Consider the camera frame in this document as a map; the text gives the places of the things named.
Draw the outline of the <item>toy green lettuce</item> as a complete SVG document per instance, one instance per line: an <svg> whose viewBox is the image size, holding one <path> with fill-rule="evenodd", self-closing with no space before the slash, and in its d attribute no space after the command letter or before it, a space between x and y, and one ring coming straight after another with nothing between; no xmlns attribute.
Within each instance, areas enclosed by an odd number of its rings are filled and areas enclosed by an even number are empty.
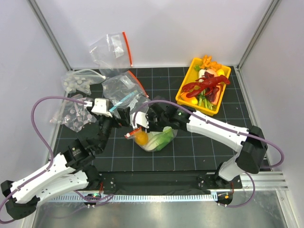
<svg viewBox="0 0 304 228"><path fill-rule="evenodd" d="M147 133L149 141L142 148L147 152L156 152L162 150L176 136L176 131L171 127L164 127L162 132Z"/></svg>

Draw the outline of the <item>toy small orange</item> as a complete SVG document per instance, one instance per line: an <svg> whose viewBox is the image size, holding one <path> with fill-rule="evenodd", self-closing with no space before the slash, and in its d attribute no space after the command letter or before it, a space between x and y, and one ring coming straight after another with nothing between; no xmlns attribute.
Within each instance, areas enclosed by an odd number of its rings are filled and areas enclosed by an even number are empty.
<svg viewBox="0 0 304 228"><path fill-rule="evenodd" d="M148 134L144 131L140 131L140 132L137 132L135 135L134 135L134 140L135 142L140 145L140 146L144 146L148 143L149 141L149 137L148 137Z"/></svg>

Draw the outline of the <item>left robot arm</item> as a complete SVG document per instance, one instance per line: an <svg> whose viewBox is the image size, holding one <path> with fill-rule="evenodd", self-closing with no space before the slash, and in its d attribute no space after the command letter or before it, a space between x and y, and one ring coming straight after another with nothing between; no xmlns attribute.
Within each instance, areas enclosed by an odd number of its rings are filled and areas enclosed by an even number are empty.
<svg viewBox="0 0 304 228"><path fill-rule="evenodd" d="M66 150L31 175L0 185L13 220L29 216L44 202L66 192L99 188L101 176L91 162L104 152L113 128L130 124L130 108L117 111L120 118L102 115L97 123L85 124Z"/></svg>

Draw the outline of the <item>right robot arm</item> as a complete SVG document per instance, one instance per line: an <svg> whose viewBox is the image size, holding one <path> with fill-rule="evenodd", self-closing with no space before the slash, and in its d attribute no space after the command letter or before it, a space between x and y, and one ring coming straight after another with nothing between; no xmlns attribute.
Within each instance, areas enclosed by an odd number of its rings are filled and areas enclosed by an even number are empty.
<svg viewBox="0 0 304 228"><path fill-rule="evenodd" d="M165 127L171 127L174 130L200 134L236 152L216 169L211 178L211 185L214 187L225 188L244 172L259 173L268 149L259 127L252 126L248 129L230 125L170 101L152 101L146 118L149 130L161 131Z"/></svg>

